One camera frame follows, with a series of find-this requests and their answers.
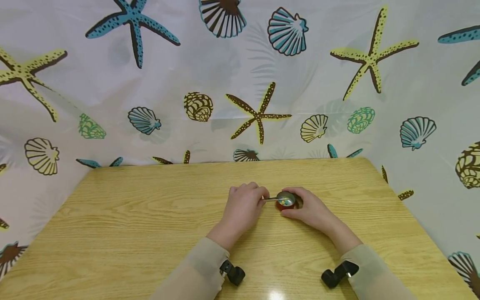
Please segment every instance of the wood grain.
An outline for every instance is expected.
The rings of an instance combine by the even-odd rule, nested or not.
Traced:
[[[95,169],[0,283],[0,298],[147,299],[220,219],[229,187],[251,181],[271,194],[313,191],[419,299],[475,299],[363,158]],[[225,282],[217,299],[356,299],[348,282],[320,281],[338,259],[330,240],[268,203],[231,255],[244,282]]]

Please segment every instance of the black wrist mount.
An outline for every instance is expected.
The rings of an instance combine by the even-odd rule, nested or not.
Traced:
[[[358,272],[358,270],[359,266],[356,264],[344,261],[335,268],[335,272],[332,272],[330,269],[323,272],[322,281],[329,288],[335,288],[345,276],[352,277]]]
[[[229,260],[223,262],[220,266],[220,273],[227,274],[228,280],[236,286],[245,278],[245,272],[240,267],[235,267]]]

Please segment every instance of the sleeve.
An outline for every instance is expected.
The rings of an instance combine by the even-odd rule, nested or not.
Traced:
[[[214,300],[224,282],[220,266],[229,256],[217,243],[201,239],[150,300]]]
[[[372,248],[359,245],[345,253],[344,260],[360,267],[354,276],[348,278],[359,300],[416,299]]]

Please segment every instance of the cone shell print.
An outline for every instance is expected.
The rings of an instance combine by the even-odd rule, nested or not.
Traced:
[[[58,172],[57,160],[59,160],[59,150],[53,147],[47,139],[35,138],[28,140],[25,145],[25,156],[28,163],[43,175],[54,175]]]
[[[300,129],[301,138],[310,143],[316,138],[321,138],[327,130],[328,116],[326,115],[313,115],[306,119]]]
[[[480,142],[470,145],[462,152],[455,171],[467,189],[480,188]]]
[[[80,115],[78,132],[85,139],[104,139],[107,133],[103,128],[85,114]]]
[[[183,104],[187,116],[194,121],[207,122],[213,111],[212,99],[199,92],[185,95]]]
[[[359,134],[373,122],[374,117],[375,110],[370,107],[357,109],[348,119],[347,129],[351,133]]]

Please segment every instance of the seashell print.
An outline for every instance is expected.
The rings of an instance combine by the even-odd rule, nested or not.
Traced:
[[[313,115],[306,119],[300,129],[301,138],[310,143],[316,138],[321,138],[327,130],[328,116],[326,115]]]
[[[7,164],[0,164],[0,175],[7,170]]]
[[[85,114],[80,115],[78,132],[85,139],[104,139],[107,133],[93,119]]]
[[[216,37],[236,37],[247,25],[240,3],[241,0],[199,0],[202,21]]]
[[[296,13],[292,16],[283,7],[273,12],[268,21],[268,40],[272,47],[286,56],[297,55],[307,49],[305,32],[308,31],[307,20]]]
[[[480,277],[470,254],[460,251],[452,253],[448,256],[448,262],[480,299]]]
[[[9,227],[10,225],[0,218],[0,231],[7,230]]]
[[[162,123],[155,117],[153,110],[136,107],[128,112],[128,120],[141,133],[150,135],[155,129],[160,129]]]
[[[437,129],[435,121],[427,117],[409,118],[400,126],[402,147],[412,147],[412,151],[420,149],[427,138]]]
[[[375,110],[370,107],[359,108],[348,119],[347,129],[351,133],[359,134],[373,122]]]
[[[28,246],[18,246],[18,242],[6,245],[0,251],[0,280],[7,274],[9,269],[25,252]]]
[[[49,140],[39,137],[30,139],[25,143],[24,149],[28,163],[38,173],[54,175],[58,172],[57,161],[60,160],[60,152]]]
[[[185,95],[183,104],[187,116],[194,121],[207,122],[213,111],[212,99],[199,92]]]
[[[456,162],[455,172],[467,189],[480,188],[480,142],[462,152]]]
[[[247,150],[241,150],[237,149],[235,152],[233,152],[233,160],[235,161],[259,161],[257,157],[258,153],[247,149]]]

